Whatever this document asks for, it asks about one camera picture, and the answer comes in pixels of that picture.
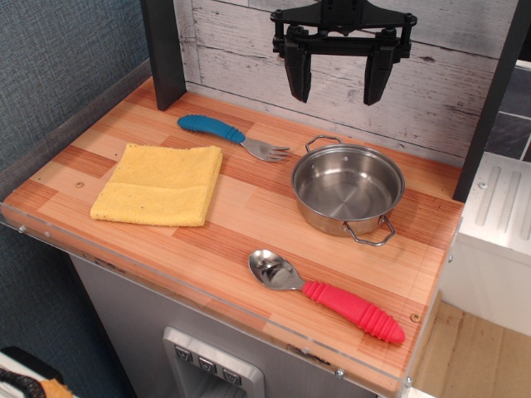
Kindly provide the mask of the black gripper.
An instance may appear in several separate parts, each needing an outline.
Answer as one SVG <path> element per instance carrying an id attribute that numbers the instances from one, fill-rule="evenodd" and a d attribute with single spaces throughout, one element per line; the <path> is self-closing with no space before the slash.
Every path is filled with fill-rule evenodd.
<path id="1" fill-rule="evenodd" d="M 363 102 L 381 98 L 395 63 L 410 56 L 417 18 L 369 1 L 318 1 L 277 9 L 273 52 L 284 57 L 291 94 L 306 103 L 311 88 L 311 55 L 367 56 Z"/>

